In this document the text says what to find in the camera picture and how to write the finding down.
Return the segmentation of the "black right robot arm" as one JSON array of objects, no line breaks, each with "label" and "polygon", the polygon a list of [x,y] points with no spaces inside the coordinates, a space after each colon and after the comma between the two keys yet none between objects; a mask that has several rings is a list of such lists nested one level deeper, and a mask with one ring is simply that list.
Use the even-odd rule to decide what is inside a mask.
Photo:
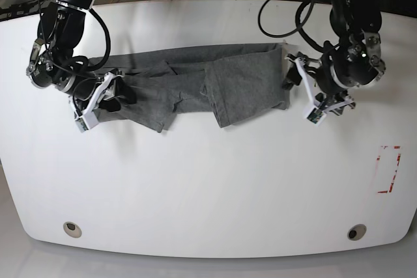
[{"label": "black right robot arm", "polygon": [[[117,112],[122,105],[137,102],[122,71],[114,68],[105,74],[99,72],[109,59],[111,38],[107,25],[93,9],[93,3],[94,0],[51,0],[40,13],[38,37],[26,69],[34,86],[45,89],[53,85],[67,94],[76,118],[83,118],[95,109]],[[96,19],[104,32],[106,49],[96,63],[86,56],[74,54],[74,48],[83,36],[87,13]]]}]

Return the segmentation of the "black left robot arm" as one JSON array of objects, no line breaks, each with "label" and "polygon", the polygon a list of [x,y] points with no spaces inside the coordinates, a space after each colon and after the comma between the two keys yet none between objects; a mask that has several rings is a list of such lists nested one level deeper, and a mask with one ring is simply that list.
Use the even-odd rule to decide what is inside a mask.
[{"label": "black left robot arm", "polygon": [[291,66],[282,83],[285,90],[304,86],[308,95],[304,118],[315,125],[329,113],[340,116],[346,107],[355,108],[349,89],[370,86],[386,71],[379,34],[382,16],[375,0],[331,0],[331,4],[330,24],[338,43],[320,46],[300,30],[322,55],[312,59],[301,52],[288,54]]}]

